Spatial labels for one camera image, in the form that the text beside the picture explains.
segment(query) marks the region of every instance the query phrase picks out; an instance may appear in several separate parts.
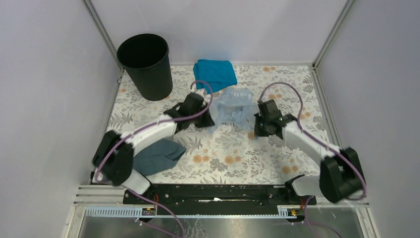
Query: wire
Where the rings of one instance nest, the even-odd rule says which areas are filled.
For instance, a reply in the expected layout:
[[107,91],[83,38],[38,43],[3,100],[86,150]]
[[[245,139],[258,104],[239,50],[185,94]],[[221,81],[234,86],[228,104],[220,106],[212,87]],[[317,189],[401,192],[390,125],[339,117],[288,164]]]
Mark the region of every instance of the wire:
[[353,172],[356,174],[356,176],[358,177],[358,179],[361,181],[361,183],[362,183],[362,189],[363,189],[363,194],[360,197],[358,197],[358,198],[347,198],[347,199],[348,200],[361,200],[361,199],[365,198],[366,197],[366,192],[367,192],[366,182],[363,179],[363,177],[360,174],[360,172],[356,169],[356,167],[354,167],[354,165],[352,165],[352,163],[350,163],[350,161],[347,160],[340,152],[338,152],[338,151],[330,148],[328,145],[326,145],[322,141],[318,140],[315,136],[311,135],[309,132],[307,132],[306,130],[303,129],[302,124],[301,124],[301,115],[302,115],[302,111],[303,111],[303,100],[302,100],[302,97],[299,94],[298,90],[296,90],[295,87],[293,87],[292,85],[290,85],[288,83],[284,83],[284,82],[275,82],[275,83],[272,83],[272,84],[268,85],[266,88],[264,88],[264,90],[262,91],[261,96],[260,96],[260,98],[259,98],[258,101],[261,101],[262,98],[263,98],[263,96],[264,96],[265,91],[269,87],[271,87],[271,86],[273,86],[275,84],[283,84],[283,85],[289,86],[291,89],[293,89],[293,91],[295,91],[296,95],[298,96],[299,101],[301,103],[301,108],[299,109],[297,124],[298,124],[299,129],[303,132],[303,134],[307,135],[310,139],[312,139],[313,141],[315,141],[316,143],[318,143],[319,145],[323,146],[325,149],[331,151],[332,153],[334,153],[335,155],[337,155],[340,159],[342,159],[353,170]]
[[336,233],[338,237],[343,238],[341,236],[341,234],[336,229],[334,229],[333,227],[331,227],[329,225],[325,225],[325,224],[322,224],[322,223],[319,223],[319,222],[302,221],[302,222],[293,222],[292,224],[291,223],[280,223],[279,225],[281,225],[281,226],[294,226],[294,225],[303,225],[303,224],[311,224],[311,225],[316,225],[316,226],[320,226],[320,227],[330,229],[331,231]]
[[299,211],[301,211],[305,206],[305,199],[301,198],[301,207],[299,208]]
[[336,233],[336,234],[338,235],[338,237],[343,238],[343,237],[341,236],[341,234],[340,234],[337,230],[335,230],[334,228],[330,227],[329,225],[322,224],[322,223],[319,223],[319,222],[313,222],[313,221],[309,221],[309,220],[308,220],[308,216],[307,216],[307,213],[306,213],[306,209],[308,208],[309,201],[310,201],[313,197],[314,197],[314,196],[310,196],[310,197],[307,199],[307,201],[306,201],[306,203],[305,203],[305,209],[304,209],[305,221],[306,221],[306,223],[308,224],[308,226],[309,226],[309,228],[311,229],[311,231],[312,231],[312,232],[313,232],[313,233],[314,233],[317,237],[319,237],[319,235],[315,232],[315,230],[314,230],[314,229],[312,228],[312,226],[311,226],[311,224],[312,224],[312,225],[317,225],[317,226],[321,226],[321,227],[328,228],[328,229],[332,230],[334,233]]
[[133,191],[133,190],[131,190],[131,189],[127,189],[128,191],[130,191],[130,192],[132,192],[136,197],[138,197],[138,198],[140,198],[140,199],[142,199],[142,200],[144,200],[144,201],[146,201],[146,202],[148,202],[148,203],[151,203],[151,204],[154,204],[154,205],[156,205],[156,206],[159,206],[159,207],[161,207],[161,208],[163,208],[163,209],[165,209],[167,212],[169,212],[174,218],[175,218],[175,220],[178,222],[178,224],[181,226],[181,230],[182,230],[182,234],[183,234],[183,236],[177,236],[177,235],[175,235],[175,234],[172,234],[171,232],[169,232],[169,231],[167,231],[167,230],[165,230],[165,229],[163,229],[163,228],[160,228],[160,227],[157,227],[157,226],[155,226],[155,225],[152,225],[152,224],[149,224],[149,223],[146,223],[146,222],[144,222],[143,224],[145,224],[146,226],[149,226],[149,227],[152,227],[152,228],[155,228],[155,229],[157,229],[157,230],[159,230],[159,231],[161,231],[161,232],[165,232],[166,234],[168,234],[168,235],[170,235],[170,236],[173,236],[173,237],[175,237],[175,238],[184,238],[185,237],[185,228],[184,228],[184,226],[182,225],[182,222],[179,220],[179,218],[175,215],[175,213],[173,213],[169,208],[167,208],[166,206],[164,206],[164,205],[162,205],[162,204],[160,204],[160,203],[158,203],[158,202],[154,202],[154,201],[152,201],[152,200],[150,200],[150,199],[147,199],[147,198],[145,198],[145,197],[143,197],[142,195],[140,195],[140,194],[138,194],[138,193],[136,193],[135,191]]
[[[193,88],[193,85],[194,84],[196,84],[196,83],[203,83],[203,84],[205,84],[206,86],[207,86],[207,88],[209,89],[209,91],[210,91],[210,101],[209,101],[209,103],[206,105],[206,107],[203,109],[203,110],[201,110],[200,112],[198,112],[198,113],[196,113],[196,114],[193,114],[193,115],[190,115],[190,116],[187,116],[187,117],[181,117],[181,118],[173,118],[173,119],[165,119],[165,120],[162,120],[162,121],[159,121],[159,124],[161,124],[161,123],[165,123],[165,122],[177,122],[177,121],[183,121],[183,120],[191,120],[191,119],[194,119],[194,118],[197,118],[197,117],[199,117],[199,116],[201,116],[202,114],[204,114],[208,109],[209,109],[209,107],[210,107],[210,105],[211,105],[211,103],[213,102],[213,90],[211,89],[211,87],[210,87],[210,85],[207,83],[207,82],[205,82],[205,81],[202,81],[202,80],[196,80],[196,81],[194,81],[192,84],[191,84],[191,86],[190,86],[190,89],[192,89]],[[114,151],[115,150],[117,150],[117,148],[122,144],[122,143],[124,143],[124,141],[126,141],[127,139],[129,139],[129,138],[131,138],[133,135],[136,135],[137,133],[139,133],[139,132],[141,132],[141,131],[143,131],[143,130],[145,130],[145,129],[148,129],[148,128],[150,128],[150,127],[152,127],[152,126],[154,126],[154,125],[157,125],[158,124],[158,122],[157,121],[154,121],[154,122],[152,122],[152,123],[150,123],[150,124],[148,124],[148,125],[145,125],[145,126],[143,126],[143,127],[141,127],[141,128],[139,128],[139,129],[137,129],[137,130],[135,130],[132,134],[129,134],[128,136],[126,136],[126,137],[124,137],[124,138],[122,138],[121,140],[119,140],[109,151],[108,151],[108,153],[105,155],[105,157],[104,157],[104,159],[102,160],[102,162],[99,164],[99,166],[98,166],[98,169],[96,170],[96,172],[95,172],[95,174],[94,174],[94,178],[95,178],[95,180],[98,180],[98,175],[99,175],[99,172],[102,170],[102,167],[104,166],[104,164],[106,163],[106,161],[110,158],[110,156],[114,153]],[[182,230],[182,234],[183,234],[183,236],[182,237],[180,237],[180,236],[177,236],[177,235],[174,235],[174,234],[172,234],[172,233],[170,233],[170,232],[168,232],[168,231],[166,231],[166,230],[164,230],[164,229],[162,229],[162,228],[159,228],[159,227],[156,227],[156,226],[154,226],[154,225],[151,225],[151,224],[147,224],[147,223],[144,223],[144,224],[146,224],[146,226],[149,226],[149,227],[152,227],[152,228],[155,228],[155,229],[157,229],[157,230],[159,230],[159,231],[161,231],[161,232],[165,232],[166,234],[168,234],[168,235],[170,235],[170,236],[174,236],[174,237],[176,237],[176,238],[183,238],[183,237],[185,237],[185,229],[184,229],[184,226],[182,225],[182,223],[181,223],[181,221],[178,219],[178,217],[169,209],[169,208],[167,208],[167,207],[165,207],[164,205],[162,205],[162,204],[160,204],[160,203],[158,203],[158,202],[154,202],[154,201],[152,201],[152,200],[149,200],[149,199],[147,199],[147,198],[145,198],[145,197],[143,197],[142,195],[140,195],[140,194],[138,194],[138,193],[136,193],[135,191],[133,191],[133,190],[131,190],[131,189],[128,189],[130,192],[132,192],[135,196],[137,196],[137,197],[139,197],[140,199],[142,199],[142,200],[144,200],[144,201],[146,201],[146,202],[149,202],[149,203],[151,203],[151,204],[154,204],[154,205],[157,205],[157,206],[159,206],[159,207],[161,207],[161,208],[163,208],[163,209],[165,209],[166,211],[168,211],[174,218],[175,218],[175,220],[178,222],[178,224],[180,225],[180,227],[181,227],[181,230]]]
[[308,204],[309,204],[309,201],[313,198],[314,196],[310,196],[307,200],[306,200],[306,203],[305,203],[305,209],[304,209],[304,215],[305,215],[305,221],[308,223],[308,226],[309,226],[309,228],[311,229],[311,231],[317,236],[317,237],[319,237],[319,235],[315,232],[315,230],[311,227],[311,224],[310,224],[310,222],[309,222],[309,220],[308,220],[308,216],[307,216],[307,214],[306,214],[306,210],[307,210],[307,208],[308,208]]

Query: floor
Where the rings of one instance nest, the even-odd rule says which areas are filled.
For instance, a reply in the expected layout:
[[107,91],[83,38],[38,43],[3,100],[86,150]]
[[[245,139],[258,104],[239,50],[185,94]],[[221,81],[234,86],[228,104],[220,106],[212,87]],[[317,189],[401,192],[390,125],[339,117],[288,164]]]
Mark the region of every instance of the floor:
[[[156,120],[163,111],[182,102],[194,81],[193,67],[172,66],[173,90],[164,100],[144,99],[124,74],[111,113],[108,129],[117,132],[133,130]],[[302,123],[314,135],[328,140],[312,78],[307,66],[234,66],[238,84],[248,88],[257,101],[265,86],[276,81],[292,84],[304,100]],[[275,99],[283,114],[297,115],[299,100],[294,92],[282,86],[267,90],[265,99]],[[319,174],[317,165],[296,146],[278,137],[255,138],[251,130],[222,125],[213,134],[208,129],[189,129],[170,138],[187,148],[178,164],[170,170],[149,176],[155,183],[229,183],[283,184],[299,174]]]

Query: wastebasket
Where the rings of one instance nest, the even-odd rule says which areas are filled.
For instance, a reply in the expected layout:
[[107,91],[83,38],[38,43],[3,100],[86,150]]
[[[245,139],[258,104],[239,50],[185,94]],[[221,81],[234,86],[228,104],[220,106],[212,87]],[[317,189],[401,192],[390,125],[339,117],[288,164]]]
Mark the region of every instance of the wastebasket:
[[124,41],[117,58],[147,100],[159,101],[172,92],[169,46],[155,34],[140,34]]

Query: table surface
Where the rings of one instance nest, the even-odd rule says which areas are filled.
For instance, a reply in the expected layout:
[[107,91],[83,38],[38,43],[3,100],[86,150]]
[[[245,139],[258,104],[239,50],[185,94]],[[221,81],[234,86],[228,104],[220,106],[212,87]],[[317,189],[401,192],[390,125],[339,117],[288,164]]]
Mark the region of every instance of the table surface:
[[[248,88],[256,102],[269,84],[282,81],[292,84],[304,101],[302,124],[307,131],[328,140],[312,78],[307,66],[250,66],[235,65],[238,84],[233,88]],[[152,102],[144,99],[131,78],[124,73],[108,130],[131,131],[157,119],[163,111],[182,102],[195,80],[193,66],[172,66],[172,93],[165,99]],[[217,98],[222,91],[216,92]],[[273,86],[264,97],[275,99],[283,114],[297,116],[299,99],[287,86]],[[177,165],[148,176],[155,183],[229,183],[283,184],[299,175],[318,175],[319,167],[296,146],[278,137],[255,138],[253,131],[221,125],[213,134],[207,128],[193,125],[169,139],[187,148]]]

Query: plastic sheet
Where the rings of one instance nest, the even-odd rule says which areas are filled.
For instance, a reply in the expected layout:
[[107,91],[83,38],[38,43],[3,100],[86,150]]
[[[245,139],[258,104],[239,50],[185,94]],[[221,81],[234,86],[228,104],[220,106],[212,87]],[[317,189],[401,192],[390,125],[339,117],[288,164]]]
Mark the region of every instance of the plastic sheet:
[[254,129],[258,107],[253,102],[254,94],[247,88],[226,88],[210,106],[210,115],[215,126],[210,128],[214,132],[221,124],[234,124],[239,129]]

